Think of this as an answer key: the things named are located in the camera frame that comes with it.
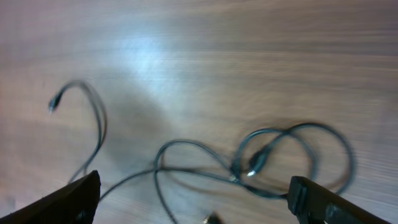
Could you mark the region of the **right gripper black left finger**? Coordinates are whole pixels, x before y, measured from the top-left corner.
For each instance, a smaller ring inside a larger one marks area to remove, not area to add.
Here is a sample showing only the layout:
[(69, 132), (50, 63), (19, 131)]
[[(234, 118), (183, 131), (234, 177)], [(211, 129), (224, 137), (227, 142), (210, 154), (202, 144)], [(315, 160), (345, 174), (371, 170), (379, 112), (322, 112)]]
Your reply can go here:
[(92, 224), (100, 200), (94, 170), (40, 200), (1, 218), (1, 224)]

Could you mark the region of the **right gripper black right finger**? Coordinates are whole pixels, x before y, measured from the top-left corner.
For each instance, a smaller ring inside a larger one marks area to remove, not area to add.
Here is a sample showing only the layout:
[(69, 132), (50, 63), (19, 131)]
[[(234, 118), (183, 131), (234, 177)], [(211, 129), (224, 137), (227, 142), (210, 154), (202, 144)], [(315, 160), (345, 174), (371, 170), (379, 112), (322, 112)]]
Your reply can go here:
[(387, 224), (306, 177), (291, 178), (287, 203), (300, 224)]

